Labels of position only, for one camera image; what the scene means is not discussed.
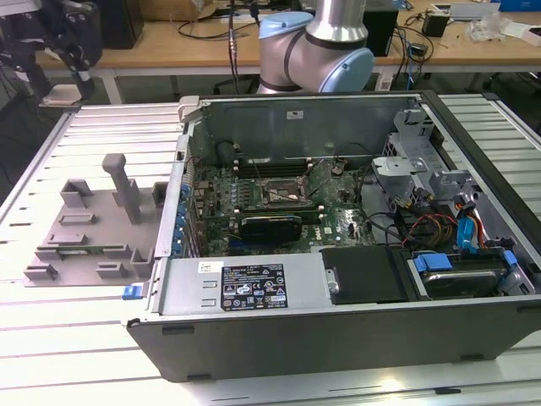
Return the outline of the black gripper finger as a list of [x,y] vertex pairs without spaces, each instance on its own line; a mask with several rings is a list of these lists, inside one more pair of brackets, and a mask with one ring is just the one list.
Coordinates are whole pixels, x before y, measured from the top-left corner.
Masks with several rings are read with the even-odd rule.
[[30,85],[36,97],[42,100],[51,91],[51,85],[34,54],[12,56],[14,70],[18,77]]
[[70,71],[81,98],[88,101],[95,90],[95,83],[90,76],[89,66],[82,59],[82,56],[81,47],[71,46],[67,51],[63,52],[63,62]]

